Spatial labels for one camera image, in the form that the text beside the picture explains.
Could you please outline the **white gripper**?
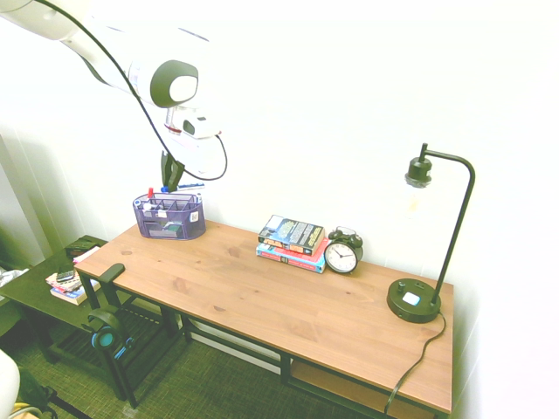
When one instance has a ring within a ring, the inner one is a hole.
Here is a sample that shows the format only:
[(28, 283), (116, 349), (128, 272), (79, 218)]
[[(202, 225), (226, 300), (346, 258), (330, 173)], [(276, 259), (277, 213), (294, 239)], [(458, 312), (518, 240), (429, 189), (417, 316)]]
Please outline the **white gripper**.
[(207, 173), (207, 161), (202, 150), (202, 140), (196, 137), (196, 126), (183, 122), (175, 127), (165, 124), (164, 142), (176, 161), (172, 161), (169, 153), (162, 151), (161, 171), (162, 186), (169, 191), (176, 191), (185, 168), (195, 175)]

